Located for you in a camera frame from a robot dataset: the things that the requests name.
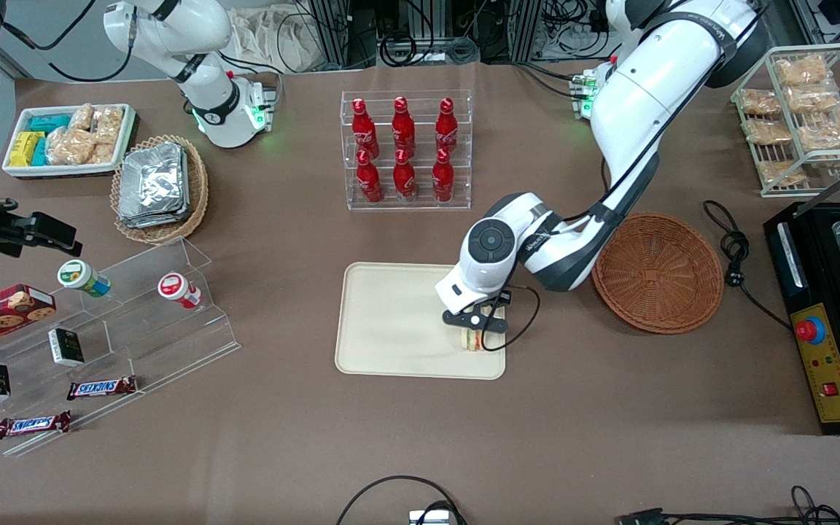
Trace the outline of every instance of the yellow control panel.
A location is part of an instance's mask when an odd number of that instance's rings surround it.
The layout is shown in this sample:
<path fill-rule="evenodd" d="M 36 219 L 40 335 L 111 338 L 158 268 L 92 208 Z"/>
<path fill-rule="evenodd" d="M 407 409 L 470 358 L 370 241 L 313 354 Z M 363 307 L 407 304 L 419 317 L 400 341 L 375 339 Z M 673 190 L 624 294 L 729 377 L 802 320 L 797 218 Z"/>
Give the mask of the yellow control panel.
<path fill-rule="evenodd" d="M 825 307 L 819 303 L 790 318 L 819 419 L 823 423 L 840 422 L 840 354 Z"/>

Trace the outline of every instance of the snickers bar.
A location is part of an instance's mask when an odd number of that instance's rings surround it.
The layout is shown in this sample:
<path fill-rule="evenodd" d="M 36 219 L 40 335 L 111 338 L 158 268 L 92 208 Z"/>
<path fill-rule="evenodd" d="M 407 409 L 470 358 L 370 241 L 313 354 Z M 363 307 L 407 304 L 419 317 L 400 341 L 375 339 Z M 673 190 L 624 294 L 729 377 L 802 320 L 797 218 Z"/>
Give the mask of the snickers bar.
<path fill-rule="evenodd" d="M 47 416 L 47 418 L 32 419 L 2 419 L 0 423 L 0 439 L 13 438 L 16 435 L 26 433 L 61 431 L 67 432 L 70 429 L 70 411 L 63 412 L 59 416 Z"/>
<path fill-rule="evenodd" d="M 104 381 L 91 381 L 89 383 L 70 383 L 70 392 L 67 394 L 67 401 L 77 397 L 96 397 L 100 395 L 113 395 L 117 393 L 131 393 L 138 389 L 134 376 L 126 378 L 107 379 Z"/>

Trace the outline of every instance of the acrylic bottle rack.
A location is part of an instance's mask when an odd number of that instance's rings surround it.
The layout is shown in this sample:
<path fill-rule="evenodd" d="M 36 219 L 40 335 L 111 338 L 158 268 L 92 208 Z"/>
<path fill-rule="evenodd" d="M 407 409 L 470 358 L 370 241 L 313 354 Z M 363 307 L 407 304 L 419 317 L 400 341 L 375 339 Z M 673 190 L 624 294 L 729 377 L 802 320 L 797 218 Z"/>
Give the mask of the acrylic bottle rack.
<path fill-rule="evenodd" d="M 401 203 L 394 190 L 394 137 L 391 120 L 394 99 L 402 96 L 416 124 L 416 155 L 411 159 L 416 171 L 417 199 Z M 439 203 L 433 195 L 433 164 L 436 163 L 436 119 L 440 116 L 440 101 L 453 99 L 458 122 L 456 150 L 452 154 L 454 170 L 453 199 Z M 381 154 L 373 161 L 381 177 L 384 199 L 370 203 L 359 188 L 356 177 L 357 145 L 352 133 L 352 101 L 365 100 L 367 113 L 374 120 Z M 343 139 L 343 170 L 346 174 L 346 202 L 351 210 L 403 211 L 435 209 L 469 209 L 473 203 L 473 92 L 471 90 L 400 90 L 400 92 L 343 92 L 340 109 L 341 139 Z"/>
<path fill-rule="evenodd" d="M 9 367 L 11 384 L 11 396 L 0 402 L 0 421 L 70 410 L 72 433 L 241 348 L 200 272 L 209 263 L 203 252 L 181 237 L 102 270 L 112 281 L 106 296 L 95 299 L 72 289 L 54 292 L 56 315 L 0 340 L 0 363 Z M 158 280 L 172 271 L 201 289 L 199 306 L 186 309 L 158 295 Z M 77 333 L 84 365 L 70 368 L 53 362 L 47 332 L 56 326 Z M 132 375 L 137 377 L 137 392 L 66 399 L 71 382 Z M 4 455 L 17 456 L 61 435 L 33 433 L 7 438 L 1 445 Z"/>

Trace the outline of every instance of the round wicker tray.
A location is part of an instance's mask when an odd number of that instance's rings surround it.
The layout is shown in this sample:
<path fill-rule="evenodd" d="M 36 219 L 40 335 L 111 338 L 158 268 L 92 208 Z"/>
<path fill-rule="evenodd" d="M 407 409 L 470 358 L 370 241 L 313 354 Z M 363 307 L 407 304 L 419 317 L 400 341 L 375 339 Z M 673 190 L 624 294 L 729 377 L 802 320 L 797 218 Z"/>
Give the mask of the round wicker tray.
<path fill-rule="evenodd" d="M 598 293 L 622 319 L 654 333 L 683 333 L 714 315 L 724 290 L 715 250 L 685 222 L 636 213 L 592 270 Z"/>
<path fill-rule="evenodd" d="M 161 224 L 160 226 L 150 226 L 143 229 L 127 228 L 116 219 L 116 228 L 133 241 L 157 245 L 176 237 L 189 236 L 200 225 L 203 215 L 206 215 L 206 205 L 209 202 L 209 177 L 206 175 L 206 166 L 203 165 L 203 159 L 200 159 L 200 153 L 197 153 L 196 147 L 190 141 L 179 136 L 163 134 L 163 136 L 153 136 L 151 139 L 139 142 L 136 146 L 131 147 L 131 150 L 147 149 L 147 147 L 157 146 L 167 140 L 176 142 L 187 150 L 187 176 L 190 178 L 190 206 L 193 208 L 193 212 L 184 222 Z M 112 176 L 112 192 L 109 194 L 109 203 L 116 215 L 119 215 L 121 169 L 123 169 L 121 164 L 116 166 L 116 173 Z"/>

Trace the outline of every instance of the coca-cola bottle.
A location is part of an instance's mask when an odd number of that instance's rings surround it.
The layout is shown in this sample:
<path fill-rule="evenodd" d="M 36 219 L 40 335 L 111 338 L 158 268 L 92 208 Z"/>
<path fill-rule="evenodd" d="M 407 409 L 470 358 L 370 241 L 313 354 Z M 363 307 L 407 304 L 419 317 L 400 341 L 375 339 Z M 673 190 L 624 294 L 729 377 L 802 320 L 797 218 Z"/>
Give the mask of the coca-cola bottle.
<path fill-rule="evenodd" d="M 381 202 L 384 199 L 384 190 L 378 177 L 378 169 L 371 163 L 369 152 L 360 149 L 356 153 L 356 160 L 359 161 L 359 168 L 356 169 L 356 176 L 359 177 L 359 188 L 365 194 L 368 202 Z"/>
<path fill-rule="evenodd" d="M 413 129 L 413 117 L 407 111 L 407 99 L 402 96 L 394 99 L 391 131 L 394 134 L 394 149 L 403 149 L 408 158 L 413 158 L 416 152 L 416 131 Z"/>
<path fill-rule="evenodd" d="M 456 150 L 456 135 L 459 124 L 453 115 L 453 99 L 449 97 L 440 100 L 440 116 L 436 119 L 436 149 L 446 149 L 452 153 Z"/>
<path fill-rule="evenodd" d="M 401 203 L 413 203 L 417 199 L 416 177 L 413 173 L 410 157 L 406 150 L 394 152 L 394 188 Z"/>
<path fill-rule="evenodd" d="M 453 164 L 449 163 L 449 150 L 437 149 L 436 163 L 433 164 L 433 194 L 436 202 L 448 203 L 453 200 Z"/>
<path fill-rule="evenodd" d="M 352 101 L 354 117 L 352 117 L 352 133 L 356 136 L 356 144 L 359 149 L 366 150 L 371 160 L 377 159 L 381 153 L 378 147 L 378 134 L 374 130 L 374 120 L 365 109 L 365 101 L 357 98 Z"/>

